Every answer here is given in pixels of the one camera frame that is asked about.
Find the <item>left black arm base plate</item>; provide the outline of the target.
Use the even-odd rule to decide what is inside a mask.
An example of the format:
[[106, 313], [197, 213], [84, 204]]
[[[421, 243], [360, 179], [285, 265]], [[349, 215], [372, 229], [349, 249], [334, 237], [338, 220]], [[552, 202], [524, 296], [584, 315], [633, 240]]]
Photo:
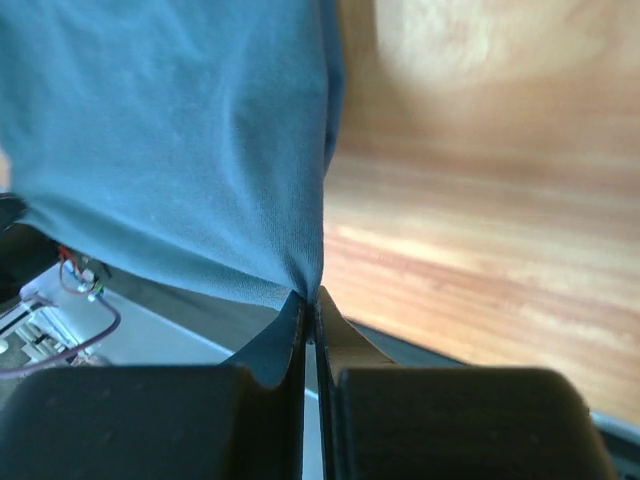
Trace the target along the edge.
[[110, 280], [111, 269], [103, 262], [82, 255], [23, 224], [26, 203], [17, 195], [1, 193], [1, 305], [17, 300], [20, 290], [59, 261], [70, 261], [72, 271], [81, 280], [95, 285]]

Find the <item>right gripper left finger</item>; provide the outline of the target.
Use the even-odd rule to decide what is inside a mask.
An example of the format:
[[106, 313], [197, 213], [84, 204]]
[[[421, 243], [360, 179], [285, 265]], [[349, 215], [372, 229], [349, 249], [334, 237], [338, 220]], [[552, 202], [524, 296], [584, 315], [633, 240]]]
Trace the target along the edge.
[[298, 479], [305, 303], [216, 366], [49, 368], [1, 414], [5, 479]]

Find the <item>grey-blue t-shirt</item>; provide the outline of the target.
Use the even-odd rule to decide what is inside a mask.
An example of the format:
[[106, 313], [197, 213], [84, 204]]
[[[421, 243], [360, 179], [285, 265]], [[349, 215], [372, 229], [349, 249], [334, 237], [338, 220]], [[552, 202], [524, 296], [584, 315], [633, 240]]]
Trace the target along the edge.
[[213, 297], [313, 301], [344, 68], [331, 1], [5, 1], [25, 222]]

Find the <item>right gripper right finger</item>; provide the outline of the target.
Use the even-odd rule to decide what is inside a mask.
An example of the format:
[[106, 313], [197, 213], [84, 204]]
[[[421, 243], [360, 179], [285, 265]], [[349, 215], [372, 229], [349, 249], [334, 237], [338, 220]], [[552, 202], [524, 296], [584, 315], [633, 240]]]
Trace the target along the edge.
[[314, 309], [328, 479], [613, 479], [574, 386], [540, 368], [405, 367], [339, 312]]

